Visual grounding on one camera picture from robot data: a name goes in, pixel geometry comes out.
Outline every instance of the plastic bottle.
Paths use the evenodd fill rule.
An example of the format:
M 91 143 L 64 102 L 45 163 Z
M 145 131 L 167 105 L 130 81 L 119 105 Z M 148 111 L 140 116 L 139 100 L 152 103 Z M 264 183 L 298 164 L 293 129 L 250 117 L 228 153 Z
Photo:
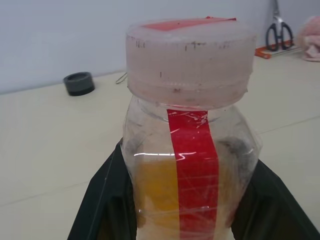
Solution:
M 137 240 L 224 240 L 260 146 L 233 106 L 247 91 L 255 34 L 235 19 L 142 23 L 126 34 L 122 154 Z

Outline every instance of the white wall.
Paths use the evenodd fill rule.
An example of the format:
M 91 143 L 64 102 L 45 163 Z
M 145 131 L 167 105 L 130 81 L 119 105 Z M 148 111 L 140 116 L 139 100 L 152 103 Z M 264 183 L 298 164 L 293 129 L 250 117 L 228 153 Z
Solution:
M 279 1 L 295 31 L 320 14 L 320 0 Z M 271 0 L 1 0 L 0 93 L 60 83 L 79 71 L 97 76 L 125 69 L 131 23 L 206 16 L 237 17 L 256 29 L 263 45 Z

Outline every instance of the scissors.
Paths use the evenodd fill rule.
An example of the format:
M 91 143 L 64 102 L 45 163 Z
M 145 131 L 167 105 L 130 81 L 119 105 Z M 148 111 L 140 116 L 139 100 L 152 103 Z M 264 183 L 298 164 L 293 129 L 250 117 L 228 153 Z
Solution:
M 265 35 L 266 49 L 271 52 L 276 52 L 279 50 L 279 46 L 281 46 L 283 50 L 291 48 L 294 45 L 294 36 L 291 28 L 280 16 L 278 0 L 273 0 L 273 19 L 274 22 L 268 28 Z M 270 44 L 272 37 L 275 41 L 274 44 Z

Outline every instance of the black scissors handle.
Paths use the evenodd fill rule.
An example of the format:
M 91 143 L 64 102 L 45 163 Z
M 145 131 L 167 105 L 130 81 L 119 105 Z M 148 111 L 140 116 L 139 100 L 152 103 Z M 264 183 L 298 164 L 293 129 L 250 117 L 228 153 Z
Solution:
M 281 48 L 283 50 L 287 50 L 294 45 L 294 36 L 291 28 L 285 22 L 281 22 L 280 26 L 281 26 L 280 35 L 278 35 L 277 24 L 275 22 L 272 23 L 271 26 L 266 31 L 266 35 L 265 35 L 266 49 L 268 49 L 271 52 L 276 52 L 279 50 L 279 40 L 280 40 Z M 286 32 L 289 35 L 288 41 L 285 40 Z M 271 35 L 273 35 L 274 44 L 270 44 Z

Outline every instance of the pink cloth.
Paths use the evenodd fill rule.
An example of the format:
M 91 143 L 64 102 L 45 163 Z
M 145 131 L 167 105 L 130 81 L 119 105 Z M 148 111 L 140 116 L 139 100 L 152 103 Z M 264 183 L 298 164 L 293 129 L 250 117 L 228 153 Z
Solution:
M 311 17 L 299 31 L 295 44 L 304 51 L 303 59 L 320 62 L 320 16 Z

